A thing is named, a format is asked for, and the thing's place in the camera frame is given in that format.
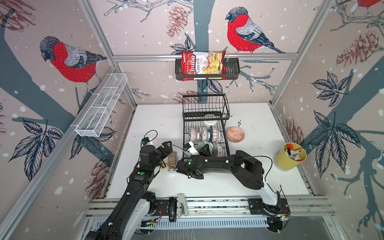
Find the white brown patterned bowl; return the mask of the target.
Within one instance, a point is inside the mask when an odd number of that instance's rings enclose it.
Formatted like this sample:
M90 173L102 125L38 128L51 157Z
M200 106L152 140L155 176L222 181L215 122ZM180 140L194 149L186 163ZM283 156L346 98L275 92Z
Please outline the white brown patterned bowl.
M208 141L210 138L210 131L204 126L200 127L199 134L200 134L201 141Z

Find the small glass spice jar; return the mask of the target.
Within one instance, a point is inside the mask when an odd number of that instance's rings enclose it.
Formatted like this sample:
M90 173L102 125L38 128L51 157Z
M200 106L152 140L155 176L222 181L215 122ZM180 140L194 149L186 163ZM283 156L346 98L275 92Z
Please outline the small glass spice jar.
M172 152L168 156L168 172L169 173L175 173L176 172L176 165L177 165L177 152Z

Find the red cassava chips bag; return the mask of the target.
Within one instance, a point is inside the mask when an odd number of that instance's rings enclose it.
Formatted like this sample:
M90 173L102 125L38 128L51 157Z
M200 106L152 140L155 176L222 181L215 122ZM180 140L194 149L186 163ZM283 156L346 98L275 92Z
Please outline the red cassava chips bag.
M223 52L182 51L182 75L226 74Z

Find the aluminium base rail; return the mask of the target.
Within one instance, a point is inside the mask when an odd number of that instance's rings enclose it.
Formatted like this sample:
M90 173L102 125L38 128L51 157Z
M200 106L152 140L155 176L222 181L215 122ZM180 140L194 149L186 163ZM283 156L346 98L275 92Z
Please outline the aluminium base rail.
M261 199L251 197L182 198L176 202L176 220L170 221L168 199L158 199L151 216L138 223L138 234L156 230L267 228L280 232L294 217L323 217L334 215L324 196L296 195L282 197L282 208L277 214L260 211Z

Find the blue patterned bowl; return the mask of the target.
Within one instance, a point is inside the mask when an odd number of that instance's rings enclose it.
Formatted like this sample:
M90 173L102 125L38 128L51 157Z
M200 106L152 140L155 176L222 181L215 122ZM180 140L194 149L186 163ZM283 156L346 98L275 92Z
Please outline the blue patterned bowl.
M211 143L216 142L220 137L220 132L219 132L218 128L214 127L214 126L210 126L209 131L210 131L210 140L209 141Z

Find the yellow cup with markers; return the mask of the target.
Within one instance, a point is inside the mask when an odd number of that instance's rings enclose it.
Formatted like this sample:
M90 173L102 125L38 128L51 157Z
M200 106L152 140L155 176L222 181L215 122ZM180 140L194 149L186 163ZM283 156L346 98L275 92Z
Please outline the yellow cup with markers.
M282 170L288 171L304 163L307 152L296 143L285 143L283 148L276 154L276 165Z

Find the black two-tier dish rack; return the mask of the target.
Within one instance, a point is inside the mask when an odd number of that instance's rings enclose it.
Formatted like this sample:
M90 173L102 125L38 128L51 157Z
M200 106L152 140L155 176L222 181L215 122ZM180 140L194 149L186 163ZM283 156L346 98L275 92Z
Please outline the black two-tier dish rack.
M199 131L200 127L203 126L203 117L207 114L213 114L218 117L218 123L216 127L220 132L220 137L216 142L222 145L225 151L225 155L228 156L230 154L230 149L226 134L226 123L230 118L230 108L226 95L185 95L182 96L182 105L184 124L183 144L185 145L188 142L191 142L190 128L196 128ZM194 143L195 148L198 147L198 142Z

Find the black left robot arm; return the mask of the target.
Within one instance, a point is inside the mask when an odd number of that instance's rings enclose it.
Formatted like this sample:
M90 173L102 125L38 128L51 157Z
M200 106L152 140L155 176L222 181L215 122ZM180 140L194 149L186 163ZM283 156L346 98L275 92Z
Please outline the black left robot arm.
M127 188L107 220L86 240L130 240L148 213L156 210L156 194L148 188L155 177L155 169L173 152L172 142L141 147L139 160L128 178Z

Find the grey green patterned bowl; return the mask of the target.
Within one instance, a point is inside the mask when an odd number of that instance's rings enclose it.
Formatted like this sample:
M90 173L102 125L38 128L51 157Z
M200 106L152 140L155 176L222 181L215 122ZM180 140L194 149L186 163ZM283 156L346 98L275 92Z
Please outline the grey green patterned bowl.
M213 154L215 157L224 157L225 151L221 144L218 144L217 142L213 143Z

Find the red orange patterned bowl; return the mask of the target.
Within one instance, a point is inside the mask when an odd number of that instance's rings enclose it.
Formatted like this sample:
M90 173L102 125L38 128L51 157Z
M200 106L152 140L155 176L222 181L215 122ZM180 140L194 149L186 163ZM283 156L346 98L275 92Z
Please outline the red orange patterned bowl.
M245 133L239 127L231 127L227 130L227 137L233 143L239 143L245 139Z

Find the light green inside bowl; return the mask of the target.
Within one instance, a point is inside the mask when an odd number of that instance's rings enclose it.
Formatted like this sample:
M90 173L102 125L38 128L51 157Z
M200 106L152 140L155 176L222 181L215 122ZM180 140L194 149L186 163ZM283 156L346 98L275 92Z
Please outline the light green inside bowl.
M198 142L198 149L199 151L206 149L209 150L210 154L213 154L213 144L208 141L199 141Z

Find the white ceramic bowl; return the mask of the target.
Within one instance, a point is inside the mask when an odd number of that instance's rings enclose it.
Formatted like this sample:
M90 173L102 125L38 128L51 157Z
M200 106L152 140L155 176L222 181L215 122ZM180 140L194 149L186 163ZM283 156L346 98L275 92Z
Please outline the white ceramic bowl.
M218 117L213 114L207 114L203 117L203 126L206 128L216 127L218 123Z

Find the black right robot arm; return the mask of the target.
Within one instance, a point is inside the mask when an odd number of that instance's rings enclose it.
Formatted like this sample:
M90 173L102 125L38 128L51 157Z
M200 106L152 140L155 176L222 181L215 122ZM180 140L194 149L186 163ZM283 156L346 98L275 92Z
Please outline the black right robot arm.
M203 180L205 173L226 173L233 175L244 187L257 191L259 197L248 200L250 212L269 217L291 215L288 201L281 196L282 190L275 191L268 183L267 176L258 156L251 156L237 150L225 157L192 155L186 161L178 161L177 173L189 179Z

